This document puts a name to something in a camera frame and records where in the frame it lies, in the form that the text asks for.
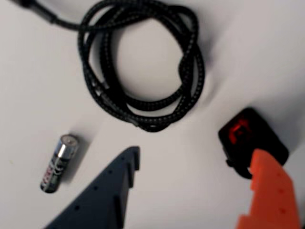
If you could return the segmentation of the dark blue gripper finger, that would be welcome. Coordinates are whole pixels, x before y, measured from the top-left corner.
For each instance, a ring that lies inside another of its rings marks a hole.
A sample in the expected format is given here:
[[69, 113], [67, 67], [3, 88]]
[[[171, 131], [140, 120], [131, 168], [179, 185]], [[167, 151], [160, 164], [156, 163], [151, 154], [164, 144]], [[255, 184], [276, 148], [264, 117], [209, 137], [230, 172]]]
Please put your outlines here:
[[139, 169], [140, 148], [125, 149], [46, 228], [122, 229]]

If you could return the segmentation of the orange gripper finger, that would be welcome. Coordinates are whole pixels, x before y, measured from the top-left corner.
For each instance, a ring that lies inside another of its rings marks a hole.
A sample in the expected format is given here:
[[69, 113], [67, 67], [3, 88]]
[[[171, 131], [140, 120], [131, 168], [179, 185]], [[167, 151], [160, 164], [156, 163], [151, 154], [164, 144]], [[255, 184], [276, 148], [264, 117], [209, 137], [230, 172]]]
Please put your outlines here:
[[252, 202], [248, 214], [240, 215], [237, 229], [300, 229], [301, 220], [290, 176], [267, 151], [253, 152]]

